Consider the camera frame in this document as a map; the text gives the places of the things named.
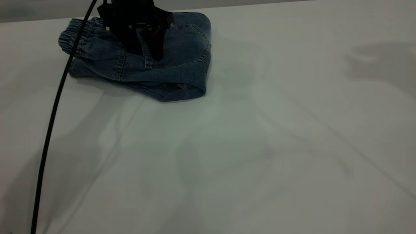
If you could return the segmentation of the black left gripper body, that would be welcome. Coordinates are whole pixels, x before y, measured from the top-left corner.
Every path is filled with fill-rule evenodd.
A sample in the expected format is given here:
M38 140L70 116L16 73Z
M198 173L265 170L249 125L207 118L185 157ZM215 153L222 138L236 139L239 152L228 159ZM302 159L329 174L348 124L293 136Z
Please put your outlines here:
M104 0L97 10L108 31L122 27L169 29L174 25L173 13L156 7L153 0Z

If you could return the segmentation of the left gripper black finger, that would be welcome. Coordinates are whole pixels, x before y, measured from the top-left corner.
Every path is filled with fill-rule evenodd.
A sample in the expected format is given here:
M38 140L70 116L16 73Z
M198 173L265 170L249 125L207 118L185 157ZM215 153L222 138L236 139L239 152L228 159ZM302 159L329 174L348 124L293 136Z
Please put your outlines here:
M163 57L163 45L166 28L145 28L145 42L152 58L160 61Z
M136 28L133 26L123 26L123 44L127 52L136 55L142 55L141 42L137 36Z

